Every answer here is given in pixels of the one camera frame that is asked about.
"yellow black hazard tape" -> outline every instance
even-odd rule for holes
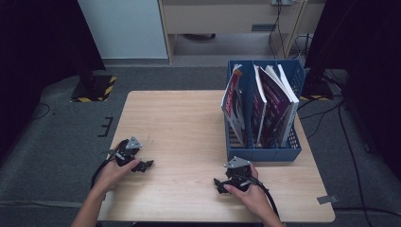
[[[76,97],[76,98],[71,98],[72,102],[91,102],[91,101],[104,101],[109,97],[110,92],[113,89],[115,80],[117,77],[111,77],[109,84],[104,92],[103,96],[98,96],[98,97],[87,97],[87,96],[82,96],[82,97]]]
[[[332,96],[301,96],[301,100],[332,100]]]

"hand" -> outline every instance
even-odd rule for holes
[[[116,161],[110,161],[103,167],[94,188],[106,194],[124,177],[124,175],[135,168],[140,162],[141,159],[134,159],[124,166],[119,166]]]
[[[252,176],[257,179],[258,173],[253,164],[250,164]],[[225,184],[224,188],[244,205],[267,226],[283,226],[283,223],[272,210],[265,192],[258,185],[251,184],[247,191]]]

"blue file holder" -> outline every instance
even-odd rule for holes
[[[239,87],[242,91],[243,113],[245,118],[246,145],[242,146],[236,138],[233,129],[225,122],[227,160],[235,156],[253,162],[293,162],[301,152],[301,145],[298,140],[294,125],[288,136],[287,145],[284,148],[278,148],[277,143],[271,143],[268,148],[256,147],[253,142],[251,115],[253,110],[253,93],[255,92],[256,80],[253,65],[256,64],[262,68],[272,65],[273,69],[279,75],[278,64],[281,64],[286,73],[289,84],[295,95],[300,98],[305,82],[305,70],[298,60],[271,60],[271,61],[229,61],[227,71],[227,82],[233,72],[234,65],[241,64],[242,76],[239,80]]]

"book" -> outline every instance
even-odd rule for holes
[[[239,80],[242,76],[241,64],[234,65],[233,72],[227,83],[223,99],[221,101],[221,109],[233,129],[239,143],[245,146],[245,121],[242,112],[241,90],[239,88]]]
[[[271,138],[274,137],[278,125],[286,115],[291,100],[288,97],[287,90],[272,68],[267,67],[265,71],[259,67],[258,73],[267,100],[260,144],[263,148],[267,148],[271,144]]]
[[[294,123],[294,118],[297,113],[300,101],[299,98],[293,92],[291,86],[289,85],[286,73],[284,72],[284,69],[281,66],[281,64],[278,64],[278,69],[280,72],[280,80],[282,81],[284,87],[286,88],[289,99],[291,100],[291,104],[289,105],[286,115],[284,116],[282,122],[279,124],[276,131],[276,140],[278,146],[283,148],[287,144],[288,135],[289,132],[291,131],[292,124]]]
[[[263,120],[265,118],[266,106],[268,101],[265,97],[265,92],[263,91],[262,82],[259,77],[259,66],[253,65],[256,88],[253,93],[253,111],[252,111],[252,127],[253,127],[253,137],[254,145],[259,146],[260,135],[262,133]]]

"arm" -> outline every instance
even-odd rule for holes
[[[257,179],[257,170],[251,164],[252,176]],[[276,216],[270,206],[265,192],[257,185],[251,184],[246,192],[243,192],[232,185],[225,184],[224,188],[233,196],[238,198],[244,205],[257,216],[265,227],[282,227],[281,220]]]
[[[104,166],[100,177],[82,204],[82,207],[71,224],[71,227],[95,227],[101,203],[103,202],[106,193],[140,162],[140,159],[135,159],[125,166],[118,166],[116,162],[111,161]]]

